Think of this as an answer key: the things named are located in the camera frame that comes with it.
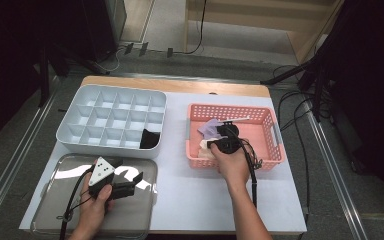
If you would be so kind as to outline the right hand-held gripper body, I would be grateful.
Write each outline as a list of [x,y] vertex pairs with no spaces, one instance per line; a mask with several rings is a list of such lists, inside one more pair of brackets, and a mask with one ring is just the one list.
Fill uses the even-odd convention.
[[239,137],[239,128],[233,120],[223,121],[220,126],[216,127],[216,130],[220,138],[212,140],[210,144],[215,144],[224,154],[233,154],[248,143],[246,139]]

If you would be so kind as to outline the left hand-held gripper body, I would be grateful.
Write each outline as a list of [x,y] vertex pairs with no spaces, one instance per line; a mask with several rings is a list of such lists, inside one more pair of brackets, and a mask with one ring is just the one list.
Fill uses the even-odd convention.
[[109,200],[115,200],[133,196],[135,182],[114,183],[115,168],[104,158],[99,157],[94,164],[92,175],[88,183],[89,195],[97,198],[102,188],[106,185],[112,186]]

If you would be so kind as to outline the white divided storage box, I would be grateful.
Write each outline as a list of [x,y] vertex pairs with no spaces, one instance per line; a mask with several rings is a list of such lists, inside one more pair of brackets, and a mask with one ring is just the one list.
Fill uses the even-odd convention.
[[[167,95],[161,91],[104,85],[80,87],[56,133],[74,153],[152,159],[159,154]],[[141,149],[142,131],[159,132]]]

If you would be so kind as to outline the cream underwear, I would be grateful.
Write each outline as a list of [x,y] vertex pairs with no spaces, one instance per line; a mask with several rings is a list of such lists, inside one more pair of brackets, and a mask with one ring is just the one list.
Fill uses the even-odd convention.
[[216,151],[215,148],[211,147],[211,144],[215,141],[215,138],[210,139],[203,139],[199,146],[200,149],[198,151],[198,157],[199,158],[205,158],[205,159],[216,159],[219,156],[219,153]]

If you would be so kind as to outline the lilac underwear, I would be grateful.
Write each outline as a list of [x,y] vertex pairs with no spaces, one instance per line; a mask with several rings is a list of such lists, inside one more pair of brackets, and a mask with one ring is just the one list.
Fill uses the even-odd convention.
[[217,128],[221,126],[222,123],[217,119],[211,119],[207,121],[204,125],[198,128],[198,132],[202,134],[205,140],[212,138],[219,139],[221,135],[219,134]]

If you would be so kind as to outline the pink perforated plastic basket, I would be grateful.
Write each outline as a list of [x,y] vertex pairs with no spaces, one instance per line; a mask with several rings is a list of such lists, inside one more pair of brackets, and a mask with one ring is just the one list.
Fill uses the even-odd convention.
[[262,170],[269,171],[286,159],[284,144],[272,108],[192,103],[188,107],[186,135],[186,155],[191,168],[217,166],[215,159],[208,159],[203,155],[200,146],[204,135],[199,128],[212,119],[220,122],[232,121],[238,127],[239,137],[247,139],[258,160],[262,160]]

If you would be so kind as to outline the black underwear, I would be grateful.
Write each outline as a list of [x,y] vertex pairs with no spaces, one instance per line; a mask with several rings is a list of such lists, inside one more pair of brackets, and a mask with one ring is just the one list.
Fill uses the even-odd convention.
[[152,148],[157,146],[159,140],[160,140],[160,133],[159,132],[151,132],[151,131],[148,131],[147,129],[144,129],[142,131],[140,148],[141,149],[152,149]]

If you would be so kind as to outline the person's right hand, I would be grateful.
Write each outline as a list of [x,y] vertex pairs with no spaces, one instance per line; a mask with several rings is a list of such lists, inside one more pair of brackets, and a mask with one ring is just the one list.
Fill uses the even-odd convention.
[[219,172],[227,185],[229,187],[244,187],[250,176],[245,152],[238,149],[232,154],[225,154],[218,149],[216,144],[212,144],[210,149],[218,162]]

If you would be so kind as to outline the person's left hand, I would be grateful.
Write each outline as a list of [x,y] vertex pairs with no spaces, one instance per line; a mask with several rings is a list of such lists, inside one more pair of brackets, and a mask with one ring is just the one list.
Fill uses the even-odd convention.
[[106,185],[102,188],[97,198],[89,195],[88,183],[91,173],[87,173],[84,179],[80,206],[80,217],[77,227],[93,229],[96,233],[99,231],[105,216],[105,203],[109,199],[112,186]]

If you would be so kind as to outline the shiny metal tray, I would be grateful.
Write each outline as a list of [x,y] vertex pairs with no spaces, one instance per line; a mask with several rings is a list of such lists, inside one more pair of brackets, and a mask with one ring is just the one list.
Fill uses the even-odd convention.
[[[80,154],[67,154],[60,158],[30,225],[34,235],[58,238],[62,233],[73,232],[83,204],[83,174],[97,159],[93,155]],[[157,165],[148,159],[108,157],[106,161],[110,159],[123,160],[123,165],[115,168],[114,183],[131,182],[140,172],[143,173],[143,180],[135,184],[133,196],[113,200],[114,205],[105,216],[98,236],[143,240],[150,228],[156,197]]]

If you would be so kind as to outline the black metal stand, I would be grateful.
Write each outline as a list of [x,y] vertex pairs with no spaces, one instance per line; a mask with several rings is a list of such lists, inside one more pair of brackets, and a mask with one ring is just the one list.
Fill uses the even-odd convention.
[[325,69],[323,67],[324,63],[325,53],[322,50],[318,50],[310,60],[278,76],[275,76],[272,79],[262,80],[260,84],[274,85],[289,77],[297,75],[298,73],[303,73],[301,78],[298,80],[298,88],[300,91],[306,91],[311,86],[315,87],[314,98],[312,100],[312,113],[316,121],[319,122],[321,118],[321,100],[323,86],[326,81]]

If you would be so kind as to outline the light wooden shelf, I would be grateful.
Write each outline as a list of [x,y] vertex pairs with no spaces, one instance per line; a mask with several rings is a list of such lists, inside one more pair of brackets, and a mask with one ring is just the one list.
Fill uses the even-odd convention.
[[[345,0],[186,0],[185,24],[200,20],[194,11],[205,10],[207,22],[284,30],[299,63],[323,34],[327,34]],[[187,32],[184,44],[187,44]]]

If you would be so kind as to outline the dark cabinet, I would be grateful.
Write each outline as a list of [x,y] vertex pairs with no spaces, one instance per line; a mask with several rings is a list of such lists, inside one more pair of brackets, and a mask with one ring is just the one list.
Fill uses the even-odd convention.
[[91,41],[91,59],[103,61],[118,49],[127,12],[124,0],[81,0]]

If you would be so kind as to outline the dark curtain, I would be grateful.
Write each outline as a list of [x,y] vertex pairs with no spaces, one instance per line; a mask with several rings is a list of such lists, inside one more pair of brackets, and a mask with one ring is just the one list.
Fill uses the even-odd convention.
[[0,0],[0,131],[36,91],[49,96],[47,70],[68,73],[52,44],[56,0]]
[[351,153],[384,181],[384,0],[345,0],[330,37],[331,96],[361,141]]

